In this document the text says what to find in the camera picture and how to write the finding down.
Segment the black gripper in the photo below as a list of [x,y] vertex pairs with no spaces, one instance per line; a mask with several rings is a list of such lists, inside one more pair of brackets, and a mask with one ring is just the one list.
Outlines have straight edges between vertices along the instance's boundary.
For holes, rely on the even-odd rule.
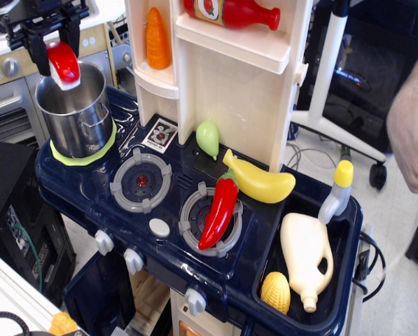
[[1,18],[11,49],[25,47],[42,76],[50,76],[50,63],[43,40],[58,32],[79,56],[81,20],[89,16],[85,1],[19,1]]

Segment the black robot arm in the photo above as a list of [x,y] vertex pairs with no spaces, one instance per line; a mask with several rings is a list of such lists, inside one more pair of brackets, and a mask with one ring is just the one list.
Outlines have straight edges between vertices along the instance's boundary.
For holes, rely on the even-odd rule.
[[89,16],[85,0],[19,1],[1,19],[6,29],[6,40],[11,50],[25,48],[42,76],[50,75],[47,47],[43,37],[58,32],[75,55],[79,54],[80,24]]

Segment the person's hand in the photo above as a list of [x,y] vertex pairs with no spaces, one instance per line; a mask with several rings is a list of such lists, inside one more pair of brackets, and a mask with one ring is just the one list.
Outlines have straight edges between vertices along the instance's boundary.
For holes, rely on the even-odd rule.
[[418,194],[418,61],[393,100],[386,126],[400,172]]

